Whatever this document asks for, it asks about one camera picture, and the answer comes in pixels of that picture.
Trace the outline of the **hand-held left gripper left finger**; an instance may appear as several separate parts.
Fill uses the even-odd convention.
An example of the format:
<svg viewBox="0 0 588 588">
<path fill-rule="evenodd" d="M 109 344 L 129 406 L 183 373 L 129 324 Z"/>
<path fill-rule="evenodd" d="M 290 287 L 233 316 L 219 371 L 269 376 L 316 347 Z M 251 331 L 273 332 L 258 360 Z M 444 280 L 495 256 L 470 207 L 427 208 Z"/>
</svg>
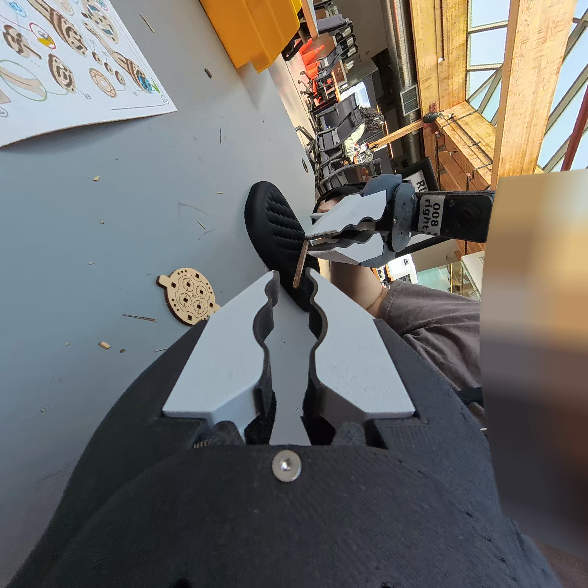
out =
<svg viewBox="0 0 588 588">
<path fill-rule="evenodd" d="M 275 270 L 260 277 L 208 320 L 163 406 L 166 417 L 230 422 L 246 443 L 269 443 L 276 415 L 270 353 Z"/>
</svg>

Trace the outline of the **yellow plastic bin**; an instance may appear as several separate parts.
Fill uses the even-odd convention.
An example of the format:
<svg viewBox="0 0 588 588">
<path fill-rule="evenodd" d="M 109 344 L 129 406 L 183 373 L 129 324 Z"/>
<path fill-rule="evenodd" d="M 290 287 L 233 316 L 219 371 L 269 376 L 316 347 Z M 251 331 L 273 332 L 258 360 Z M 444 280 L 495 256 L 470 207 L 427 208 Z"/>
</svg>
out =
<svg viewBox="0 0 588 588">
<path fill-rule="evenodd" d="M 267 70 L 299 30 L 301 1 L 201 1 L 236 69 Z"/>
</svg>

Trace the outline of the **thin wooden stick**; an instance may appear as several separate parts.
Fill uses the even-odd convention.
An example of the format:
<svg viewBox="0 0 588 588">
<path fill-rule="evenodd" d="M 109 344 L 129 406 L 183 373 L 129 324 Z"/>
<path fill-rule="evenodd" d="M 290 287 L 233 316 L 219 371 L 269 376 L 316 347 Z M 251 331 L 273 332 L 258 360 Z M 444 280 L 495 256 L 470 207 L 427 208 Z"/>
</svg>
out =
<svg viewBox="0 0 588 588">
<path fill-rule="evenodd" d="M 295 275 L 293 278 L 293 283 L 292 283 L 293 289 L 299 289 L 300 280 L 301 280 L 301 277 L 302 277 L 302 274 L 303 274 L 303 271 L 305 268 L 305 260 L 307 257 L 308 248 L 309 248 L 309 241 L 305 238 L 303 240 L 298 263 L 296 266 Z"/>
</svg>

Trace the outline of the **black textured wrist rest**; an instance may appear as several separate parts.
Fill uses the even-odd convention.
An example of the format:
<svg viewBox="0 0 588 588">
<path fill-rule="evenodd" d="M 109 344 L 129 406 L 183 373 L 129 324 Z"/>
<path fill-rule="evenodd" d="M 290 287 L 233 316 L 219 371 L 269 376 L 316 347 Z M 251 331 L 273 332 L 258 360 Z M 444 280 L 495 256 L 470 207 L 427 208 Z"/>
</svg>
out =
<svg viewBox="0 0 588 588">
<path fill-rule="evenodd" d="M 310 312 L 314 284 L 305 270 L 319 272 L 320 267 L 308 254 L 299 287 L 293 287 L 305 232 L 283 194 L 268 181 L 255 183 L 246 199 L 244 218 L 249 239 L 265 267 L 278 271 L 286 293 L 301 310 Z"/>
</svg>

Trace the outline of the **framed right marker sign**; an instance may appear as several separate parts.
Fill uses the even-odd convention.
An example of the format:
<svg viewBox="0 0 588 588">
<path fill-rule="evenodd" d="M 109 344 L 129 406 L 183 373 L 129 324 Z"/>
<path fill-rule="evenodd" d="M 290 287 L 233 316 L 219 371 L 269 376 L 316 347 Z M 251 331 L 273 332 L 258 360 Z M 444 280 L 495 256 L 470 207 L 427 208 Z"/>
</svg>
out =
<svg viewBox="0 0 588 588">
<path fill-rule="evenodd" d="M 429 157 L 404 168 L 401 176 L 413 185 L 416 193 L 440 191 L 437 174 Z"/>
</svg>

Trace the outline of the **person's right hand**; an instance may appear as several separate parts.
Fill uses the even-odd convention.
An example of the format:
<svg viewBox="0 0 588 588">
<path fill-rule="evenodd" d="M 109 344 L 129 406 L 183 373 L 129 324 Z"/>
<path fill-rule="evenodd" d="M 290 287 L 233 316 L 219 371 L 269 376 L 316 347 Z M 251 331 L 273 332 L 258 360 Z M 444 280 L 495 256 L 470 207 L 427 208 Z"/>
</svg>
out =
<svg viewBox="0 0 588 588">
<path fill-rule="evenodd" d="M 343 185 L 341 187 L 335 187 L 326 191 L 319 197 L 313 210 L 314 214 L 325 213 L 339 203 L 343 198 L 348 195 L 355 195 L 360 193 L 365 186 L 364 182 L 352 183 Z"/>
</svg>

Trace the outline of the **round perforated wooden disc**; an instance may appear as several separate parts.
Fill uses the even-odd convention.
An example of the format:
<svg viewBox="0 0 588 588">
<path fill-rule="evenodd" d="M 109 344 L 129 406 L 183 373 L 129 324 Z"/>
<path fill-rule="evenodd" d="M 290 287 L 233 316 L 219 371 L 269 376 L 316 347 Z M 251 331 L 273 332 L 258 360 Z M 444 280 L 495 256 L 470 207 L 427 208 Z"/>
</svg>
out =
<svg viewBox="0 0 588 588">
<path fill-rule="evenodd" d="M 221 308 L 209 281 L 193 268 L 179 268 L 170 275 L 159 275 L 156 283 L 164 289 L 170 312 L 186 326 L 208 320 Z"/>
</svg>

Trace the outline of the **person's right forearm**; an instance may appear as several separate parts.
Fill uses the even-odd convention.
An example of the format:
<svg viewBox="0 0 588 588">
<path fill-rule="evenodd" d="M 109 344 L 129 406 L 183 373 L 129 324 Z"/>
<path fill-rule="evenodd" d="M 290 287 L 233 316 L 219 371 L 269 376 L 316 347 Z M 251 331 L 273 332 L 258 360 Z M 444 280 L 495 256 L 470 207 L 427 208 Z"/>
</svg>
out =
<svg viewBox="0 0 588 588">
<path fill-rule="evenodd" d="M 374 318 L 379 317 L 380 308 L 388 290 L 383 287 L 372 268 L 339 262 L 329 263 L 330 281 Z"/>
</svg>

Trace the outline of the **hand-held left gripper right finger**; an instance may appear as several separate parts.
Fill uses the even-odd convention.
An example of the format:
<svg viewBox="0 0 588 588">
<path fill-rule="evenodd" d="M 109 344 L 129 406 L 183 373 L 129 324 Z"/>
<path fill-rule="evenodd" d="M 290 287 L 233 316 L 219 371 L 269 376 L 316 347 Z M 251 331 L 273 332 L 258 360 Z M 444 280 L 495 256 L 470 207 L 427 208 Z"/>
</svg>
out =
<svg viewBox="0 0 588 588">
<path fill-rule="evenodd" d="M 308 269 L 313 285 L 305 431 L 310 442 L 331 442 L 342 425 L 412 418 L 416 409 L 375 318 Z"/>
</svg>

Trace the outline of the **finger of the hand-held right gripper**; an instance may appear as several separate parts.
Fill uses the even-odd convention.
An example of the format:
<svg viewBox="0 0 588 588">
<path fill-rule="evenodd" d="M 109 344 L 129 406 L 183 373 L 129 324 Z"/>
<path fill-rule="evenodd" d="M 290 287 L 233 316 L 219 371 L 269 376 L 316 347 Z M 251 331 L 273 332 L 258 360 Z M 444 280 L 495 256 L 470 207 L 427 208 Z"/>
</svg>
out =
<svg viewBox="0 0 588 588">
<path fill-rule="evenodd" d="M 309 256 L 324 261 L 353 266 L 379 267 L 382 261 L 385 242 L 379 234 L 372 234 L 365 242 L 349 239 L 336 239 L 335 242 L 316 242 L 309 246 Z"/>
<path fill-rule="evenodd" d="M 381 190 L 369 195 L 348 195 L 312 225 L 305 239 L 334 238 L 363 224 L 375 226 L 384 216 L 387 194 Z"/>
</svg>

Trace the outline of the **white instruction booklet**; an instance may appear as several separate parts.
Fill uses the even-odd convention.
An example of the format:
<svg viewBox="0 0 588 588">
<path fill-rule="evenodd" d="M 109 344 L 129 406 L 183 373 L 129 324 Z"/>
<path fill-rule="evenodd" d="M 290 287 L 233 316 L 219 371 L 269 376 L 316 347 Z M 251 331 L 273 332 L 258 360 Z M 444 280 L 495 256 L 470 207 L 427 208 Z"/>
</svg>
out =
<svg viewBox="0 0 588 588">
<path fill-rule="evenodd" d="M 176 111 L 111 1 L 1 1 L 1 147 Z"/>
</svg>

